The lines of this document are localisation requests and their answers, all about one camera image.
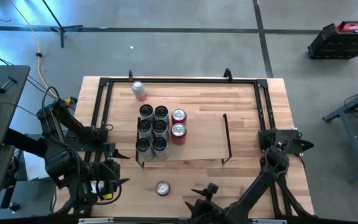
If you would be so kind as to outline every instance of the black crate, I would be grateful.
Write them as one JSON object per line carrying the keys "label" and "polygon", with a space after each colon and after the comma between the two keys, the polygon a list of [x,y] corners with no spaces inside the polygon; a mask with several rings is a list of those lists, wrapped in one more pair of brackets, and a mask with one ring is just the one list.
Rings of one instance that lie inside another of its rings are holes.
{"label": "black crate", "polygon": [[311,59],[350,59],[358,56],[358,21],[323,28],[308,46]]}

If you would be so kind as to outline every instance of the gray floor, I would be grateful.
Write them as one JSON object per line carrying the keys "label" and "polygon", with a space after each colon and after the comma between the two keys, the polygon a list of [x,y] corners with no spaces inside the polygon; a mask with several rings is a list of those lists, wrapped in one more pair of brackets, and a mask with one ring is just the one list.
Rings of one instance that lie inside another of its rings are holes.
{"label": "gray floor", "polygon": [[[15,2],[33,25],[55,25],[40,1]],[[63,25],[257,28],[252,0],[47,2]],[[357,0],[260,0],[259,6],[265,29],[321,29],[333,22],[358,20]],[[12,19],[10,23],[0,21],[0,26],[25,24],[8,0],[0,0],[0,16]],[[44,54],[43,73],[62,96],[78,96],[85,75],[126,75],[129,69],[135,75],[220,77],[229,67],[235,77],[266,77],[258,34],[71,32],[65,36],[64,49],[58,34],[37,34]],[[358,181],[346,182],[346,175],[357,172],[358,165],[341,123],[321,120],[358,92],[358,57],[312,61],[306,47],[314,38],[266,35],[273,75],[285,79],[294,122],[304,138],[315,143],[314,149],[305,153],[315,213],[358,221]],[[35,53],[31,32],[0,31],[0,57],[30,65],[30,75],[39,79]],[[36,112],[41,96],[26,85],[19,104]],[[23,133],[40,131],[37,119],[21,110],[17,110],[11,127]],[[23,200],[35,203],[38,199],[34,195]],[[13,217],[34,215],[34,209],[24,209]]]}

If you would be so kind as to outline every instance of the wooden tabletop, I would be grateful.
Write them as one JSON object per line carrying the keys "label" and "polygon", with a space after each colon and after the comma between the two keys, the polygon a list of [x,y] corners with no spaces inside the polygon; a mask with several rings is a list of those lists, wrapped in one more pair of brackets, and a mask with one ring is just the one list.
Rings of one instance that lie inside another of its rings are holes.
{"label": "wooden tabletop", "polygon": [[[100,77],[84,77],[75,118],[90,125]],[[115,142],[120,153],[131,160],[117,159],[121,178],[130,178],[122,186],[120,199],[112,205],[94,206],[92,216],[110,217],[190,217],[185,201],[194,203],[202,198],[190,189],[207,187],[210,182],[219,186],[213,202],[222,208],[235,202],[259,174],[260,148],[257,131],[260,129],[253,85],[146,83],[149,95],[145,102],[136,101],[130,83],[115,83],[109,108],[108,124],[114,126],[108,141]],[[275,124],[278,129],[294,127],[283,79],[268,79]],[[264,93],[260,90],[264,114]],[[102,96],[104,102],[106,90]],[[144,103],[153,107],[183,108],[189,119],[221,118],[227,114],[232,158],[222,166],[220,159],[201,161],[149,162],[142,169],[135,161],[136,124],[139,108]],[[103,106],[97,124],[101,123]],[[170,193],[161,197],[155,184],[166,180]],[[288,188],[306,211],[313,213],[305,171],[299,158],[290,156],[287,174]],[[277,187],[280,208],[284,212],[282,195]],[[66,189],[59,190],[55,209],[68,199]],[[270,191],[250,211],[250,218],[272,218]]]}

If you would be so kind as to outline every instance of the black stand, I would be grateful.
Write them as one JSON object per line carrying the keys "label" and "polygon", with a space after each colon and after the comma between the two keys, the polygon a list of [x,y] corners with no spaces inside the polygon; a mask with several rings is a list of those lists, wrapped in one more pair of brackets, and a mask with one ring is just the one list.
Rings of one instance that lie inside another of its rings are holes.
{"label": "black stand", "polygon": [[[74,26],[66,26],[66,27],[63,27],[59,21],[57,20],[55,14],[52,12],[52,10],[50,10],[48,4],[45,2],[45,0],[42,0],[42,2],[45,4],[45,6],[48,8],[48,11],[51,13],[51,15],[53,16],[53,18],[55,19],[56,23],[59,25],[59,30],[60,30],[60,46],[62,48],[65,47],[65,41],[64,41],[64,35],[65,35],[65,32],[68,30],[68,29],[71,29],[71,28],[82,28],[84,27],[83,25],[74,25]],[[54,27],[51,27],[50,28],[51,30],[55,31],[55,32],[59,32],[58,30],[56,30]]]}

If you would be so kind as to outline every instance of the red can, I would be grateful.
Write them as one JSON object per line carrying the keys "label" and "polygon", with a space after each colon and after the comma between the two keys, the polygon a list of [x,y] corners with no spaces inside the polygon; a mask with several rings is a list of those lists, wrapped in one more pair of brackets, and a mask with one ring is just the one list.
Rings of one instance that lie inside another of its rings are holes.
{"label": "red can", "polygon": [[181,123],[174,124],[171,129],[172,143],[181,146],[186,143],[186,126]]}
{"label": "red can", "polygon": [[172,112],[172,124],[181,123],[186,125],[187,114],[183,109],[176,109]]}

